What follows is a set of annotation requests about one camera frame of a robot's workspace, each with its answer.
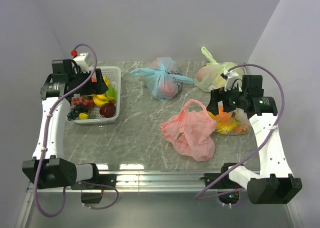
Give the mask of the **pink plastic bag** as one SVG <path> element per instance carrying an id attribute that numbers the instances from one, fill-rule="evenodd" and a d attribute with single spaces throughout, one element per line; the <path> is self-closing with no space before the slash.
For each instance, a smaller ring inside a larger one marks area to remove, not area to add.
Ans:
<path id="1" fill-rule="evenodd" d="M 214 156 L 215 143 L 211 134 L 216 127 L 217 122 L 211 118 L 206 106 L 194 99 L 189 99 L 177 115 L 160 125 L 164 139 L 177 153 L 201 162 Z"/>

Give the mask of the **yellow banana bunch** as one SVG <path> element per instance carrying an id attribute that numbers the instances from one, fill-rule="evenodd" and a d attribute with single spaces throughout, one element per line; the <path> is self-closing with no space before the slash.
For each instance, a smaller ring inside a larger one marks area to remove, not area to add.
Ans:
<path id="1" fill-rule="evenodd" d="M 107 85 L 107 87 L 111 86 L 111 82 L 106 76 L 103 77 L 103 80 L 104 80 L 105 84 Z M 115 104 L 117 102 L 117 99 L 114 99 L 112 97 L 106 97 L 105 93 L 98 94 L 98 95 L 92 94 L 92 95 L 89 95 L 89 97 L 91 97 L 93 99 L 94 104 L 99 107 L 101 107 L 107 103 Z"/>

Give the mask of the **red grape bunch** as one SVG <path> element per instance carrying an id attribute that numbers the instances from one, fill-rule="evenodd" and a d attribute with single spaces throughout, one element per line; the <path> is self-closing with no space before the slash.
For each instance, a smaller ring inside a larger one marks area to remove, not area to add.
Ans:
<path id="1" fill-rule="evenodd" d="M 87 106 L 92 107 L 94 105 L 94 102 L 92 99 L 89 99 L 87 97 L 79 96 L 79 97 L 72 97 L 71 104 L 74 106 Z"/>

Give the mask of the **green starfruit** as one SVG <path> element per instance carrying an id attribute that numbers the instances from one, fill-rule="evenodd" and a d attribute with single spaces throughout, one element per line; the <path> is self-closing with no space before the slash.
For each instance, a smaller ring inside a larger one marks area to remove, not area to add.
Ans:
<path id="1" fill-rule="evenodd" d="M 108 86 L 108 90 L 105 92 L 106 97 L 112 97 L 117 99 L 117 91 L 113 86 Z"/>

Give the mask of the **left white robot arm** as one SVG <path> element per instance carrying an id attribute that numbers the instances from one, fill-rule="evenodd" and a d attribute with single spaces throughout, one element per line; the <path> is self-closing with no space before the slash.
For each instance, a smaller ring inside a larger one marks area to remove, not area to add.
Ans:
<path id="1" fill-rule="evenodd" d="M 73 186 L 83 181 L 90 189 L 100 185 L 96 164 L 76 165 L 64 158 L 63 135 L 74 94 L 103 94 L 108 90 L 100 69 L 82 72 L 74 60 L 53 60 L 52 73 L 40 89 L 42 121 L 32 159 L 22 171 L 37 189 Z"/>

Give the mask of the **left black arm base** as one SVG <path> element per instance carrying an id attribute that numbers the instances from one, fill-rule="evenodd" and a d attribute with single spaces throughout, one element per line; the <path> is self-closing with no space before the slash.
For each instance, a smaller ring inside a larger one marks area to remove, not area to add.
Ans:
<path id="1" fill-rule="evenodd" d="M 104 191 L 114 191 L 116 187 L 116 174 L 100 174 L 96 182 L 87 180 L 79 181 L 71 186 L 71 190 L 80 191 L 82 203 L 92 205 L 102 201 Z"/>

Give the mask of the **red apple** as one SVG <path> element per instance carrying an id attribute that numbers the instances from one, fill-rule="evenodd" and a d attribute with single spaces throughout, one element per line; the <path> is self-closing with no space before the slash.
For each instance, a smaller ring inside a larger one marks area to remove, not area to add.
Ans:
<path id="1" fill-rule="evenodd" d="M 99 114 L 103 118 L 112 118 L 116 113 L 116 106 L 113 103 L 107 103 L 100 107 Z"/>

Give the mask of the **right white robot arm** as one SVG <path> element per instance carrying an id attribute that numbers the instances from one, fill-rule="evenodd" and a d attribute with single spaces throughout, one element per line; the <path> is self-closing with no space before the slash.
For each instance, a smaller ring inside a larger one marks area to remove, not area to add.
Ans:
<path id="1" fill-rule="evenodd" d="M 218 104 L 223 111 L 242 109 L 254 131 L 260 161 L 259 174 L 247 169 L 243 162 L 226 163 L 221 175 L 206 188 L 221 182 L 224 187 L 240 185 L 247 190 L 252 204 L 287 204 L 302 189 L 302 180 L 296 178 L 290 169 L 283 150 L 278 119 L 280 114 L 274 98 L 264 96 L 261 75 L 244 75 L 242 85 L 236 85 L 239 75 L 226 71 L 222 77 L 224 87 L 210 92 L 207 110 L 219 114 Z"/>

